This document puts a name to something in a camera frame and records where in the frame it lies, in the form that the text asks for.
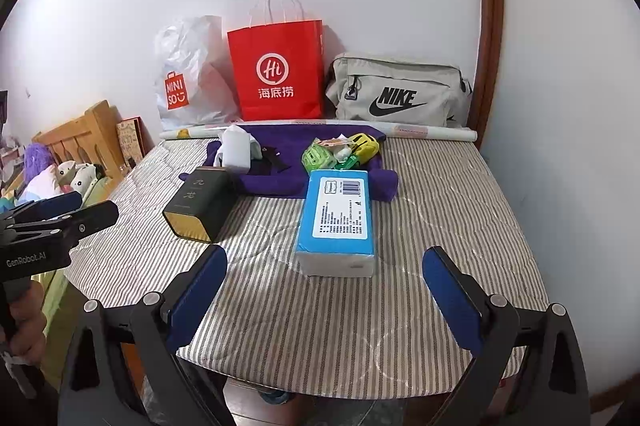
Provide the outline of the person's left hand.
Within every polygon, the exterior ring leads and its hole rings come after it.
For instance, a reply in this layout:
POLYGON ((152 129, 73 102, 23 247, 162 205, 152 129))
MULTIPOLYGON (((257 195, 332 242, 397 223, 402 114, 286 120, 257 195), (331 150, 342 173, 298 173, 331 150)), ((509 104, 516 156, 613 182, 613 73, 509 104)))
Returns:
POLYGON ((9 345, 13 356, 22 358, 30 365, 40 365, 46 353, 44 329, 47 318, 41 310, 43 299, 42 285, 37 281, 30 281, 28 290, 10 304, 17 331, 11 339, 6 339, 4 330, 1 330, 1 342, 9 345))

